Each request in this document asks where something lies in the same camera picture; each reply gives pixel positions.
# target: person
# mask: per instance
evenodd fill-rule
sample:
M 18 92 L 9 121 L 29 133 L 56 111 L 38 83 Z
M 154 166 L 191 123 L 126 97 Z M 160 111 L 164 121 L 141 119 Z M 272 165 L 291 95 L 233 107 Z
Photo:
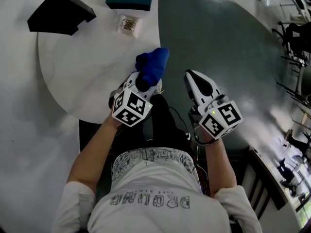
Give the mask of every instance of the person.
M 296 196 L 301 196 L 302 193 L 302 182 L 299 182 L 298 178 L 295 176 L 294 172 L 285 166 L 285 160 L 283 159 L 279 162 L 277 170 L 285 179 L 281 182 L 282 186 L 290 190 L 291 196 L 294 198 Z
M 309 147 L 310 145 L 308 143 L 304 143 L 298 140 L 295 140 L 292 136 L 293 130 L 289 130 L 285 136 L 285 141 L 288 141 L 289 144 L 293 145 L 295 148 L 297 148 L 301 153 L 303 157 L 309 156 L 311 157 L 311 153 L 309 153 Z
M 149 141 L 138 132 L 142 124 L 124 127 L 116 136 L 121 123 L 110 113 L 72 165 L 52 232 L 228 233 L 229 217 L 245 233 L 262 232 L 243 187 L 237 185 L 223 141 L 205 146 L 208 197 L 201 191 L 186 134 L 177 128 L 158 88 L 150 103 L 153 146 L 144 147 Z M 127 133 L 131 137 L 126 142 L 119 138 Z M 212 140 L 202 134 L 205 141 Z M 95 205 L 103 166 L 118 142 L 128 147 L 114 161 L 110 193 Z

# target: sleeve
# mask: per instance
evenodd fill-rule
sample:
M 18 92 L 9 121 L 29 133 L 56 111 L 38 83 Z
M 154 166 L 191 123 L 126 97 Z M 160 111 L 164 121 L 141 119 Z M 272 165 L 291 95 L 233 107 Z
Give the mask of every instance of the sleeve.
M 84 184 L 69 182 L 56 212 L 52 233 L 77 233 L 87 229 L 89 216 L 94 208 L 95 194 Z
M 262 232 L 257 216 L 242 186 L 222 188 L 216 193 L 215 199 L 224 207 L 229 216 L 238 221 L 244 233 Z

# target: blue plush toy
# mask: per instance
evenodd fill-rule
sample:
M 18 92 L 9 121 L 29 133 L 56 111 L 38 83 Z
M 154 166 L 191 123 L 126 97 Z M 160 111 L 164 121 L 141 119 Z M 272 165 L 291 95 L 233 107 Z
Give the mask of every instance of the blue plush toy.
M 140 72 L 136 79 L 136 86 L 140 91 L 147 91 L 156 86 L 162 78 L 170 51 L 157 48 L 153 52 L 143 53 L 136 57 L 136 69 Z

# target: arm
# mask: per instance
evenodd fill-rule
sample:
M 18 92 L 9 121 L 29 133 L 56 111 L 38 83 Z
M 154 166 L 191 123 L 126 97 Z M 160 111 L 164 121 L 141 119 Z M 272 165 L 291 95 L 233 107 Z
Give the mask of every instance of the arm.
M 74 161 L 68 183 L 72 181 L 82 183 L 96 193 L 97 182 L 102 174 L 107 155 L 120 125 L 121 123 L 116 121 L 110 113 Z
M 202 131 L 206 142 L 213 139 L 207 132 Z M 221 188 L 237 186 L 237 179 L 228 160 L 222 139 L 205 146 L 205 153 L 211 197 L 213 198 Z

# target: black pants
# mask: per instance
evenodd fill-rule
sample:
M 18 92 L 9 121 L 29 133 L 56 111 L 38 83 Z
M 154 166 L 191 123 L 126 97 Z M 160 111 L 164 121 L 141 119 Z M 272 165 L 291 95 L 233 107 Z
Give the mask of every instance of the black pants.
M 186 133 L 176 127 L 165 98 L 161 94 L 156 94 L 150 98 L 150 103 L 153 105 L 151 109 L 153 141 L 145 140 L 142 132 L 143 122 L 132 128 L 124 127 L 112 144 L 114 155 L 118 156 L 139 148 L 167 147 L 185 151 L 193 158 L 194 153 Z
M 282 175 L 284 179 L 286 179 L 287 183 L 290 183 L 292 179 L 295 177 L 293 171 L 291 171 L 288 167 L 285 166 L 278 166 L 277 167 L 278 171 Z
M 302 155 L 305 155 L 306 154 L 306 151 L 308 150 L 309 148 L 309 144 L 308 143 L 304 143 L 304 142 L 301 142 L 301 141 L 297 141 L 295 140 L 294 138 L 292 138 L 292 136 L 290 135 L 288 137 L 288 142 L 293 145 L 295 148 L 299 149 L 300 152 L 302 152 Z

